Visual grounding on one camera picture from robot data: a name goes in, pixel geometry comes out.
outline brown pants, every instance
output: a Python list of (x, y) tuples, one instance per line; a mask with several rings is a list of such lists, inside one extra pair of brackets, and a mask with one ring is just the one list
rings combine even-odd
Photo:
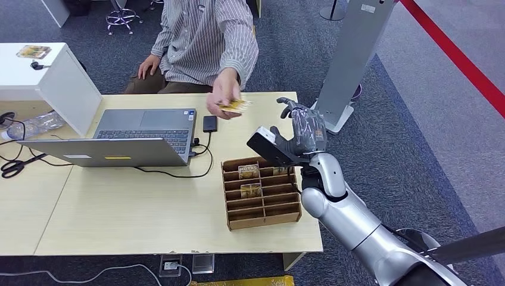
[(203, 94), (206, 92), (212, 92), (212, 86), (189, 82), (167, 82), (160, 69), (156, 69), (152, 76), (149, 69), (145, 79), (140, 79), (138, 74), (130, 77), (124, 94)]

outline chair base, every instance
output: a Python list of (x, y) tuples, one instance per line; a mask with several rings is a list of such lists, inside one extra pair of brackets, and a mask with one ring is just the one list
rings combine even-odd
[(134, 10), (130, 9), (119, 9), (118, 11), (112, 11), (109, 15), (105, 17), (105, 21), (107, 22), (107, 31), (109, 35), (112, 35), (113, 32), (111, 30), (112, 26), (121, 26), (125, 25), (128, 28), (128, 33), (133, 34), (132, 28), (129, 23), (133, 20), (139, 21), (142, 24), (144, 21), (140, 18), (140, 16), (135, 13)]
[(149, 4), (149, 7), (147, 7), (147, 9), (151, 11), (154, 10), (156, 8), (154, 4), (163, 4), (163, 0), (151, 0), (151, 3)]

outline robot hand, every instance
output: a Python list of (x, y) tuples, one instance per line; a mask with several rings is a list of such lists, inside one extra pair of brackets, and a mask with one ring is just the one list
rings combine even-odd
[(280, 114), (282, 119), (289, 117), (293, 124), (293, 138), (286, 140), (275, 126), (270, 131), (275, 134), (275, 144), (287, 152), (306, 157), (308, 154), (323, 152), (326, 149), (326, 128), (323, 116), (317, 110), (312, 110), (289, 98), (280, 97), (277, 103), (286, 104)]

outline power outlet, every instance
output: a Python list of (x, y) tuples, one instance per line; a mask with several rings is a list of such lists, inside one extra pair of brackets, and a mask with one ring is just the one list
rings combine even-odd
[(170, 261), (165, 261), (163, 263), (163, 270), (174, 270), (174, 269), (177, 269), (177, 264), (174, 264), (174, 262), (170, 262)]
[(181, 274), (180, 267), (174, 268), (172, 262), (182, 264), (182, 254), (162, 254), (160, 261), (159, 277), (179, 277)]

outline laptop keyboard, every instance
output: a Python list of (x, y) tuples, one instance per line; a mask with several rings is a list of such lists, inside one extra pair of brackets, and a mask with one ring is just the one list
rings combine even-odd
[(178, 154), (186, 153), (186, 146), (191, 140), (188, 130), (100, 130), (96, 138), (163, 138)]

